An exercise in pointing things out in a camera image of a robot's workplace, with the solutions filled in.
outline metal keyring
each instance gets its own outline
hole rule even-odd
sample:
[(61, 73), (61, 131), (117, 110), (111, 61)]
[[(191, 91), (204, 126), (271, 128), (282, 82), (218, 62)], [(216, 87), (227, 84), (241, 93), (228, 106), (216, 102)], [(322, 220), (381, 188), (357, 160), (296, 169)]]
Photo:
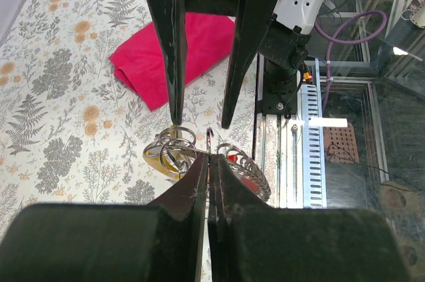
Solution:
[(187, 133), (191, 134), (191, 136), (193, 137), (193, 141), (189, 141), (192, 146), (195, 146), (196, 142), (197, 142), (197, 136), (195, 135), (195, 133), (193, 133), (193, 131), (191, 131), (189, 128), (183, 127), (183, 126), (171, 126), (168, 127), (166, 129), (164, 129), (158, 137), (159, 142), (164, 145), (165, 142), (167, 142), (169, 139), (166, 139), (164, 137), (164, 134), (167, 134), (169, 132), (172, 131), (186, 131)]
[(164, 158), (163, 158), (163, 156), (165, 155), (165, 153), (163, 154), (164, 150), (167, 149), (167, 146), (170, 145), (170, 143), (171, 142), (174, 142), (174, 141), (182, 141), (184, 143), (187, 143), (187, 144), (189, 144), (189, 147), (190, 148), (193, 148), (193, 149), (195, 149), (195, 146), (193, 146), (190, 141), (188, 141), (187, 139), (184, 139), (184, 138), (172, 138), (172, 139), (168, 140), (167, 142), (165, 142), (165, 144), (163, 144), (163, 146), (162, 146), (162, 148), (161, 148), (161, 150), (159, 152), (159, 161), (161, 162), (162, 167), (168, 169), (170, 171), (170, 173), (173, 173), (175, 175), (180, 175), (181, 174), (180, 166), (177, 166), (177, 168), (179, 169), (179, 172), (176, 173), (176, 172), (170, 170), (167, 167), (167, 165), (165, 164)]
[(154, 149), (156, 147), (158, 147), (159, 150), (161, 150), (162, 145), (159, 145), (159, 142), (158, 141), (154, 141), (154, 142), (150, 143), (143, 150), (143, 156), (146, 157), (146, 158), (158, 158), (159, 153), (148, 153), (149, 151), (151, 151), (152, 149)]
[[(262, 171), (258, 168), (256, 163), (242, 150), (237, 146), (223, 143), (217, 147), (217, 154), (220, 153), (220, 149), (225, 148), (225, 157), (228, 160), (228, 165), (230, 169), (234, 172), (240, 174), (241, 176), (245, 176), (247, 179), (250, 179), (253, 183), (255, 183), (260, 192), (255, 192), (257, 196), (259, 196), (263, 201), (267, 201), (271, 195), (270, 186), (268, 181)], [(236, 155), (239, 158), (239, 163), (235, 163), (234, 161), (228, 158), (229, 154)]]

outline floral pattern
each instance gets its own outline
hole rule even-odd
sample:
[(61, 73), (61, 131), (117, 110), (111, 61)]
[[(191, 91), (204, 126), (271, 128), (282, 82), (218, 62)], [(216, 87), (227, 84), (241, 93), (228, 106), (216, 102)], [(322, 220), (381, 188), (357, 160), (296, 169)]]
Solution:
[[(151, 21), (146, 0), (27, 0), (0, 46), (0, 237), (39, 202), (146, 204), (173, 181), (142, 158), (171, 125), (168, 105), (150, 112), (118, 81), (108, 57)], [(221, 129), (228, 59), (185, 91), (183, 125), (205, 149), (252, 151), (255, 61), (233, 123)], [(208, 238), (203, 280), (211, 280)]]

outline red towel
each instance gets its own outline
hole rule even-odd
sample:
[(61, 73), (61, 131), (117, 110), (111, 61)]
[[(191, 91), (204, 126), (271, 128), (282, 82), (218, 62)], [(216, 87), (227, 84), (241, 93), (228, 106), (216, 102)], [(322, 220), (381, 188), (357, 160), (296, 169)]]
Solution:
[[(228, 17), (186, 14), (186, 85), (230, 53), (234, 23)], [(164, 59), (153, 23), (121, 44), (110, 56), (114, 74), (153, 111), (168, 101)]]

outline key ring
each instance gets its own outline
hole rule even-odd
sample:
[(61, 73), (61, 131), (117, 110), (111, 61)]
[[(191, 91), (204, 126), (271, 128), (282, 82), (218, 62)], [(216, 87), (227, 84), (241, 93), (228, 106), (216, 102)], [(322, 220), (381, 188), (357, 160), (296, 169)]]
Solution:
[(195, 146), (195, 144), (197, 142), (197, 136), (189, 128), (183, 127), (183, 126), (171, 126), (171, 127), (164, 129), (161, 133), (159, 133), (159, 136), (158, 136), (160, 144), (164, 145), (164, 143), (170, 139), (170, 138), (166, 138), (165, 135), (170, 134), (172, 131), (178, 133), (178, 137), (173, 137), (174, 139), (181, 138), (180, 132), (186, 131), (187, 133), (189, 133), (193, 137), (193, 141), (191, 141), (190, 143), (193, 146)]
[[(182, 131), (193, 138), (183, 138)], [(213, 129), (207, 128), (207, 151), (196, 149), (196, 135), (189, 128), (172, 126), (155, 136), (155, 141), (143, 150), (143, 158), (161, 173), (179, 180), (189, 170), (198, 153), (211, 157)], [(268, 181), (256, 163), (239, 147), (222, 143), (216, 149), (223, 154), (234, 175), (256, 196), (267, 201), (271, 195)]]
[(181, 166), (183, 165), (183, 163), (180, 165), (179, 162), (176, 159), (174, 159), (174, 156), (169, 152), (167, 146), (168, 145), (171, 145), (172, 142), (175, 142), (175, 141), (181, 141), (181, 142), (184, 142), (184, 143), (188, 143), (190, 148), (195, 148), (195, 146), (193, 146), (192, 143), (190, 141), (188, 141), (187, 139), (184, 139), (184, 138), (174, 138), (174, 139), (170, 139), (167, 142), (165, 142), (164, 145), (162, 146), (161, 150), (159, 151), (159, 161), (161, 162), (162, 167), (168, 168), (167, 165), (165, 164), (165, 160), (164, 160), (165, 151), (168, 151), (168, 155), (169, 155), (170, 159), (177, 166), (178, 171), (179, 171), (178, 173), (176, 173), (174, 171), (171, 171), (171, 172), (174, 173), (175, 175), (179, 175), (179, 177), (180, 177), (181, 174), (187, 172), (187, 170), (189, 170), (189, 168), (187, 168), (187, 170), (185, 170), (185, 171), (182, 171)]

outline purple cable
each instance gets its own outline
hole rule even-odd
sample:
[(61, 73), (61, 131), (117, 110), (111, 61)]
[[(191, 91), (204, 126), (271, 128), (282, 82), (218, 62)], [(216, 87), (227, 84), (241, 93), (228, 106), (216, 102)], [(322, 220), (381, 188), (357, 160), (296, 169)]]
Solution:
[[(336, 38), (339, 33), (347, 27), (348, 24), (352, 23), (353, 21), (360, 19), (361, 17), (364, 17), (365, 15), (380, 15), (382, 17), (382, 23), (379, 26), (379, 28), (372, 33), (371, 35), (365, 37), (365, 38), (360, 38), (359, 40), (339, 40), (338, 38)], [(339, 26), (339, 28), (335, 31), (335, 33), (332, 36), (329, 36), (327, 33), (325, 33), (321, 27), (319, 26), (319, 24), (317, 23), (317, 21), (314, 22), (314, 28), (316, 29), (316, 31), (325, 39), (327, 39), (329, 41), (329, 45), (327, 46), (327, 50), (326, 50), (326, 91), (325, 91), (325, 97), (323, 98), (323, 105), (322, 105), (322, 112), (325, 110), (326, 108), (326, 104), (327, 104), (327, 100), (329, 98), (329, 93), (331, 91), (331, 64), (330, 64), (330, 59), (331, 59), (331, 50), (332, 50), (332, 46), (333, 43), (339, 43), (339, 44), (360, 44), (360, 43), (364, 43), (367, 42), (373, 38), (375, 38), (376, 36), (379, 35), (379, 33), (381, 33), (386, 25), (386, 14), (383, 11), (380, 10), (373, 10), (373, 11), (366, 11), (363, 13), (359, 13), (358, 15), (346, 20), (342, 25)]]

